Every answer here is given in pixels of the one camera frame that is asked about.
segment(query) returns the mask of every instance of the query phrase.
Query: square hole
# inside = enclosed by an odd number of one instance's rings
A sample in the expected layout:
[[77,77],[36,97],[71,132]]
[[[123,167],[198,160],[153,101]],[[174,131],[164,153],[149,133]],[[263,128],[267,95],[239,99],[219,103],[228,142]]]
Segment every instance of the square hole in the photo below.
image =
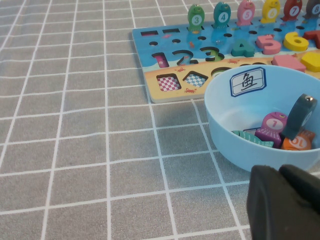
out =
[[188,83],[194,87],[201,88],[205,84],[207,79],[208,79],[207,76],[202,75],[202,74],[195,72],[195,71],[191,71],[183,79],[183,81],[185,81],[186,83]]
[[175,91],[181,89],[180,82],[177,78],[177,75],[174,73],[172,74],[165,74],[156,76],[159,88],[163,92]]

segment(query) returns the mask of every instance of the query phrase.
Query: blue plastic bowl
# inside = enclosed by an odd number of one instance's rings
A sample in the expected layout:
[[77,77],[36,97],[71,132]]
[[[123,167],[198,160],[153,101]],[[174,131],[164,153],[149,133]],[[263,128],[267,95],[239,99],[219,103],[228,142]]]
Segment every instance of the blue plastic bowl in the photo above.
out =
[[[311,150],[291,151],[262,146],[231,131],[259,128],[271,112],[289,115],[301,94],[318,100],[305,128],[316,134]],[[308,170],[320,159],[320,80],[273,65],[247,65],[220,73],[210,82],[204,103],[216,148],[230,162],[251,171],[254,165],[279,169],[292,164]]]

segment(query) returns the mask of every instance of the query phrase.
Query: red fish peg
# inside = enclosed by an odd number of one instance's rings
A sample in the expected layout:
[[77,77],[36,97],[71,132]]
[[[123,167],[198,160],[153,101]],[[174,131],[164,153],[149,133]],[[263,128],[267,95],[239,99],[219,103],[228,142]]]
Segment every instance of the red fish peg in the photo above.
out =
[[302,0],[287,0],[284,4],[283,21],[296,21],[302,8]]
[[251,20],[255,15],[255,4],[250,0],[242,0],[237,10],[238,26],[251,25]]

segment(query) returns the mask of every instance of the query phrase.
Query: wooden number block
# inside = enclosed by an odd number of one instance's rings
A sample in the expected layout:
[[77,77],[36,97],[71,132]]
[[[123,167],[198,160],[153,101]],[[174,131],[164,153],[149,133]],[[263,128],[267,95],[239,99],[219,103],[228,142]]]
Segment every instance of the wooden number block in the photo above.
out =
[[320,49],[320,30],[306,31],[303,34],[303,38],[307,40],[314,40],[317,49]]
[[294,70],[298,70],[301,72],[305,72],[307,67],[299,62],[295,57],[292,55],[276,55],[273,57],[272,65],[290,68]]
[[282,135],[290,140],[294,140],[304,130],[305,125],[317,106],[317,102],[312,96],[302,94],[289,113]]
[[274,40],[272,35],[258,36],[255,43],[258,48],[263,49],[262,53],[265,55],[274,55],[281,50],[281,43]]
[[281,112],[271,112],[264,117],[260,129],[254,133],[261,141],[273,142],[274,148],[280,148],[282,139],[280,137],[281,131],[287,124],[287,115]]
[[315,52],[307,52],[301,58],[301,63],[311,72],[320,72],[320,54]]
[[308,49],[309,41],[298,36],[298,33],[294,31],[285,35],[283,45],[291,51],[303,52]]
[[250,43],[248,43],[247,40],[238,39],[233,45],[231,55],[234,57],[253,57],[255,55],[255,48]]
[[299,133],[293,140],[285,138],[281,149],[292,150],[292,151],[304,151],[310,150],[312,148],[312,140],[315,137],[315,133],[311,131],[306,131]]

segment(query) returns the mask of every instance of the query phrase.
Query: pink square block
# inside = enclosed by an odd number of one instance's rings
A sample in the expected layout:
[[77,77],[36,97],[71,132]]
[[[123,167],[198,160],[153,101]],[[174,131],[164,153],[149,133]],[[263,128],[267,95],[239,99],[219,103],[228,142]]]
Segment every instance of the pink square block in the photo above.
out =
[[272,60],[272,65],[298,70],[303,73],[307,69],[306,66],[299,62],[294,56],[288,54],[274,56]]

